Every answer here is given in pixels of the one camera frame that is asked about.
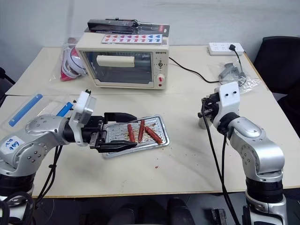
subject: sausage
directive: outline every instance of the sausage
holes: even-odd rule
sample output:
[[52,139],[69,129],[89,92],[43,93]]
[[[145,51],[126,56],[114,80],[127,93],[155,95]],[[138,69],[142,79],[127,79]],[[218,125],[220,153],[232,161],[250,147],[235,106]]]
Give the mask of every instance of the sausage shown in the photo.
[[139,137],[137,139],[139,143],[141,143],[143,140],[144,128],[145,128],[145,120],[141,120]]
[[128,134],[129,134],[129,139],[131,142],[135,142],[135,134],[133,133],[133,129],[131,124],[127,125],[127,129],[128,129]]
[[160,137],[149,127],[145,127],[145,131],[157,142],[157,144],[163,143],[163,141],[160,139]]

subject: label sticker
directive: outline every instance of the label sticker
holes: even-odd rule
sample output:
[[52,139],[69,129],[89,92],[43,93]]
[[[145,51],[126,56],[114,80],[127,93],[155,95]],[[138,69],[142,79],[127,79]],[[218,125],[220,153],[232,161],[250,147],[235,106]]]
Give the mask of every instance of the label sticker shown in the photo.
[[102,43],[110,44],[161,44],[163,36],[161,34],[150,35],[105,35]]
[[20,145],[24,143],[25,142],[17,136],[12,136],[1,145],[0,151],[3,154],[13,153]]

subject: white power strip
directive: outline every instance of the white power strip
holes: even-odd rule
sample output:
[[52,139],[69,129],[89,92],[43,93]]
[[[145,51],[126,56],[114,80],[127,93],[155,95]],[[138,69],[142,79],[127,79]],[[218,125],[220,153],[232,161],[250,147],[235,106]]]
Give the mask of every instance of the white power strip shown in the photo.
[[229,46],[234,45],[235,51],[238,55],[242,55],[244,53],[244,49],[240,45],[240,43],[218,43],[212,42],[208,44],[208,50],[210,55],[235,55],[234,51],[229,50]]

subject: baking tray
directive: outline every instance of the baking tray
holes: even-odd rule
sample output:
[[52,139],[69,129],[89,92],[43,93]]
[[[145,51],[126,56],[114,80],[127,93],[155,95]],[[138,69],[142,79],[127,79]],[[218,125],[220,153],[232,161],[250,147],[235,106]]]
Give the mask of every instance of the baking tray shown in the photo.
[[128,128],[127,125],[131,124],[133,132],[135,134],[135,141],[137,142],[137,138],[140,130],[141,120],[145,120],[145,126],[151,128],[163,141],[162,144],[157,144],[152,137],[150,137],[145,131],[142,136],[142,142],[138,143],[134,148],[127,149],[120,152],[107,152],[103,153],[105,158],[110,158],[114,156],[120,156],[128,153],[133,153],[136,151],[149,150],[160,148],[166,146],[170,143],[167,131],[165,129],[165,124],[160,115],[149,116],[139,118],[138,120],[131,121],[129,123],[113,123],[107,124],[104,127],[104,130],[107,131],[105,142],[111,142],[113,140],[129,140]]

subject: clear plastic bag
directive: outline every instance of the clear plastic bag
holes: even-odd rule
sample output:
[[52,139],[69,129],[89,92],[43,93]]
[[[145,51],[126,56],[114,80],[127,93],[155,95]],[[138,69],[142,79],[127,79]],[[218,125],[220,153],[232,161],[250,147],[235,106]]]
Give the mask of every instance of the clear plastic bag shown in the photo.
[[50,82],[71,81],[87,74],[83,61],[75,49],[78,40],[79,38],[69,37],[62,46],[61,54],[52,72]]
[[252,91],[261,82],[259,78],[250,77],[238,60],[226,64],[209,65],[209,68],[214,75],[217,75],[220,84],[237,81],[240,94]]

